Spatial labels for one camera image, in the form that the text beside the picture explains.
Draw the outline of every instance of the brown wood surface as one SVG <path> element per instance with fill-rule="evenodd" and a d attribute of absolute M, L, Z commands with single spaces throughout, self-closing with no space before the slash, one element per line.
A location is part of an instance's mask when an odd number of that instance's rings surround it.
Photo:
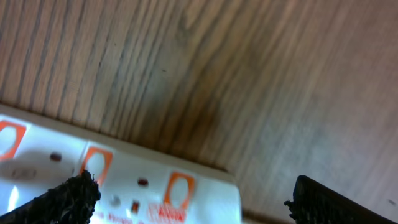
<path fill-rule="evenodd" d="M 0 102 L 398 221 L 398 1 L 0 0 Z"/>

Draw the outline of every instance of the wood grain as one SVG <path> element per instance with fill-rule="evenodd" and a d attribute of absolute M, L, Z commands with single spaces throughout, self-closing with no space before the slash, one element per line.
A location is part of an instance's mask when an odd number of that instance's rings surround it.
<path fill-rule="evenodd" d="M 246 213 L 289 221 L 303 174 L 398 222 L 397 11 L 0 0 L 0 101 L 227 170 Z"/>

